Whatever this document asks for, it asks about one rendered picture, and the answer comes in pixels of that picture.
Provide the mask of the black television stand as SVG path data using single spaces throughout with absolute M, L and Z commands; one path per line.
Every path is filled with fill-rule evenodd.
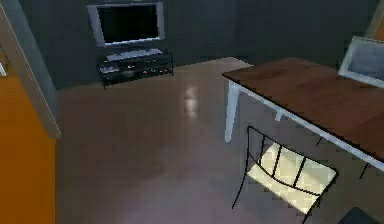
M 105 56 L 97 64 L 103 87 L 173 74 L 172 52 L 168 49 L 142 49 Z

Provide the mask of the grey flat television set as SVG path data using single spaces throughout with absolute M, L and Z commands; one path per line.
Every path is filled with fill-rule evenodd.
M 88 5 L 87 11 L 98 47 L 165 38 L 164 4 L 160 1 Z

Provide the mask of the brown table with white legs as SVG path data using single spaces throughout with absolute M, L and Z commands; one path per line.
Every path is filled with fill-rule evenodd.
M 241 92 L 384 172 L 384 89 L 288 57 L 225 72 L 224 139 L 232 137 Z

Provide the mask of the orange room door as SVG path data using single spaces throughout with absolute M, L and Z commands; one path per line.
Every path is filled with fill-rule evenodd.
M 0 51 L 0 224 L 55 224 L 55 145 Z

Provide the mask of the dark chair seat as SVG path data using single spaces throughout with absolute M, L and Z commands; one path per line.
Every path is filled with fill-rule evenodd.
M 337 224 L 380 224 L 358 207 L 351 208 Z

